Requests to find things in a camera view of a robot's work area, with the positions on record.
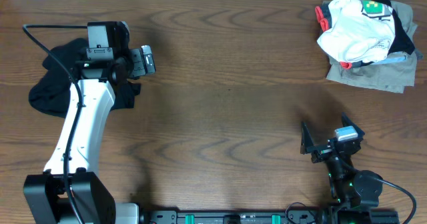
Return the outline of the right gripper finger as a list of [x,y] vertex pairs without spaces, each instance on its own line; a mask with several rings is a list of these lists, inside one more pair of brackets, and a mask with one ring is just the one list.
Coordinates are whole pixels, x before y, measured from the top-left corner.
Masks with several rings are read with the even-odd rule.
[[365,136],[365,132],[361,128],[359,128],[359,126],[357,126],[357,124],[355,124],[344,112],[342,112],[341,121],[342,121],[343,127],[349,127],[349,126],[353,127],[357,132],[358,137]]
[[312,153],[314,151],[314,142],[310,135],[310,132],[308,130],[307,125],[302,122],[302,140],[301,140],[301,146],[300,146],[300,153],[305,155]]

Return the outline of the white t-shirt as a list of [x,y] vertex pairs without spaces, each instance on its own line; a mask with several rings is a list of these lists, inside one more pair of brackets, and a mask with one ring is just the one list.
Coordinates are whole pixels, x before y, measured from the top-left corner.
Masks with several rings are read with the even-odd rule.
[[388,56],[395,38],[393,8],[372,0],[332,0],[324,3],[332,28],[317,43],[339,62],[377,62]]

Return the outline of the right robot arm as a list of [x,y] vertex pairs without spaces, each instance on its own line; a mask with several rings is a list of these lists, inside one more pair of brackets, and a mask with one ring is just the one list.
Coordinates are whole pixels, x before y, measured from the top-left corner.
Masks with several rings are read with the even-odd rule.
[[312,163],[325,163],[332,198],[336,200],[320,211],[317,223],[372,223],[370,211],[379,206],[382,184],[378,174],[357,170],[351,156],[361,150],[365,132],[342,114],[342,127],[323,145],[315,145],[305,123],[301,124],[300,153],[310,154]]

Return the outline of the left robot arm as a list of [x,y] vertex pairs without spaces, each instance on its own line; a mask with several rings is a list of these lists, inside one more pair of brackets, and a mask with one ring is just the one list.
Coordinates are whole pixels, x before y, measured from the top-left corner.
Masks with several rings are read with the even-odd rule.
[[55,150],[38,175],[28,175],[23,194],[36,223],[139,223],[135,203],[118,203],[98,177],[99,152],[107,117],[119,88],[155,73],[151,47],[129,48],[124,21],[84,25],[88,46],[67,68],[51,50],[23,31],[65,71],[70,100]]

